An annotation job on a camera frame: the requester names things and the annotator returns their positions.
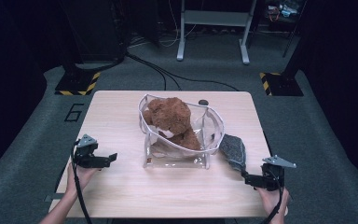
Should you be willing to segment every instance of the dark background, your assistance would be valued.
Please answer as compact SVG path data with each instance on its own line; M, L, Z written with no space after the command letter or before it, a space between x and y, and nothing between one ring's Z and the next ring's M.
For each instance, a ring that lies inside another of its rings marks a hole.
M99 6L109 7L111 3L105 1ZM154 10L147 14L148 20L143 20L144 17L133 20L129 14L124 14L128 22L125 28L145 27L139 26L136 21L150 23L157 19L161 13L156 9L158 2L147 3L148 7L132 2L130 12L140 10L135 15L145 16L142 8L147 8L149 12ZM89 14L85 13L83 18L77 19L85 22L84 18L102 15L100 19L105 21L101 27L117 25L107 16L112 10L104 7L94 9L97 11L89 11ZM79 43L76 36L81 34L74 34L71 29L78 24L75 19L74 24L68 20L70 10L66 14L57 1L0 0L0 157L42 98L46 89L44 72L61 65L63 52L76 63L103 56L109 61L120 56L115 51L115 43L125 41L126 34L118 34L112 27L102 35L106 29L96 28L93 31L97 35L89 36L87 43ZM332 129L349 159L358 168L358 1L309 1L301 23L300 33L306 41L298 50L296 66L306 74ZM148 27L139 33L158 43L155 29ZM102 39L113 41L94 42ZM107 52L99 50L106 49L106 45L110 45Z

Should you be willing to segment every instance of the table surface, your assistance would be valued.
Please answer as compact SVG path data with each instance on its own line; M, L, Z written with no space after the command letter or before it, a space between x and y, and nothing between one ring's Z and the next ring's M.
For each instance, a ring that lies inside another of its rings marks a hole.
M264 217L261 199L245 185L220 151L211 167L144 168L145 134L139 127L138 104L146 95L179 97L197 104L209 102L225 122L226 134L245 144L247 171L261 175L262 159L269 149L252 96L244 91L97 91L78 138L88 134L99 146L95 156L117 153L109 168L98 172L83 190L91 217ZM66 188L66 172L57 193ZM50 210L58 200L54 200ZM76 202L68 217L83 217Z

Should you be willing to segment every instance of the clear plastic container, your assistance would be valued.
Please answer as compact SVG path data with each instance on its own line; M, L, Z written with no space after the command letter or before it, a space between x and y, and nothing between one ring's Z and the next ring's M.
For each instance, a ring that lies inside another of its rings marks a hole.
M153 95L145 95L141 99L139 109L139 125L145 133L144 168L203 168L209 169L210 156L214 155L222 142L225 127L222 118L207 105L186 103L191 111L191 126L200 144L200 150L180 147L158 134L155 126L147 125L143 112L154 99L166 99Z

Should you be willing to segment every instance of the brown teddy bear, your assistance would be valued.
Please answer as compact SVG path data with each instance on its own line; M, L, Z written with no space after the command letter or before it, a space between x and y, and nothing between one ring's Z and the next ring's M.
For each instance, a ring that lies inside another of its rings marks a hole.
M154 125L159 135L178 146L200 150L200 142L190 124L191 111L177 97L154 99L143 116L147 125Z

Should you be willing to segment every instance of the human wrist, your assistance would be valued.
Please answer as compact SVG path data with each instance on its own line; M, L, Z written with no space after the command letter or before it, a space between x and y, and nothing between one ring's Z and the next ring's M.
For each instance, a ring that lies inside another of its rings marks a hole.
M63 198L75 201L77 199L77 191L75 189L67 189L63 194Z
M284 217L274 217L269 224L284 224Z

